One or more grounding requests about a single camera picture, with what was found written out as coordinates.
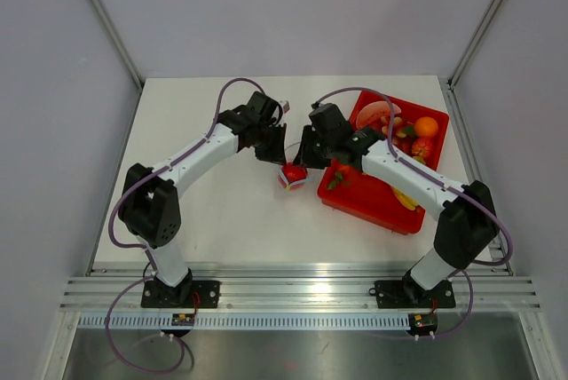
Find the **clear zip top bag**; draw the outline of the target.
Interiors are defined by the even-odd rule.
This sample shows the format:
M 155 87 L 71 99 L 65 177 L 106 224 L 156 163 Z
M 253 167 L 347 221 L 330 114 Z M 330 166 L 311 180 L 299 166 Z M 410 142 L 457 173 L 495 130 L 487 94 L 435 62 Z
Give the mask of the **clear zip top bag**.
M 297 141 L 284 148 L 286 161 L 278 170 L 277 181 L 280 187 L 287 192 L 299 190 L 313 181 L 313 176 L 305 167 L 293 163 L 292 154 L 299 149 L 300 145 L 301 142 Z

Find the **red tomato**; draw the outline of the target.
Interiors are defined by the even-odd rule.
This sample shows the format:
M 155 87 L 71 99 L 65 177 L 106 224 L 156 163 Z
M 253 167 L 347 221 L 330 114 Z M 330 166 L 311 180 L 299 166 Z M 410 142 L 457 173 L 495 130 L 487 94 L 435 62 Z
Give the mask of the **red tomato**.
M 296 190 L 302 187 L 308 180 L 306 168 L 295 165 L 292 162 L 282 166 L 278 173 L 280 186 L 285 190 Z

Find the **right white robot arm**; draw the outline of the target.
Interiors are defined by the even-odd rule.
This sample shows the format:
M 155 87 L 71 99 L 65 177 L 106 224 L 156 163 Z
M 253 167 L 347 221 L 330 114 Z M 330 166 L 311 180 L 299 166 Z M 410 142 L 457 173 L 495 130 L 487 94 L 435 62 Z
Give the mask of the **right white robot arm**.
M 304 126 L 296 163 L 324 169 L 332 162 L 377 178 L 411 197 L 437 222 L 431 249 L 401 279 L 412 306 L 430 300 L 437 285 L 466 269 L 501 231 L 493 199 L 480 181 L 469 185 L 439 176 L 401 152 L 390 133 L 355 130 L 333 103 L 314 103 Z

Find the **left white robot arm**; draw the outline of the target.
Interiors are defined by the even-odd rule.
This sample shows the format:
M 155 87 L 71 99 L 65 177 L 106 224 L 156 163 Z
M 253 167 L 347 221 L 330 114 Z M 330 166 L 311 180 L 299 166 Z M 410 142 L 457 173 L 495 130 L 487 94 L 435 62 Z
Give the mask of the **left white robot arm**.
M 256 91 L 244 105 L 218 109 L 205 135 L 165 162 L 128 169 L 116 214 L 155 271 L 144 281 L 142 307 L 217 306 L 218 282 L 195 281 L 180 252 L 181 197 L 206 172 L 243 149 L 253 149 L 261 162 L 284 164 L 287 126 L 281 120 L 288 109 L 288 103 Z

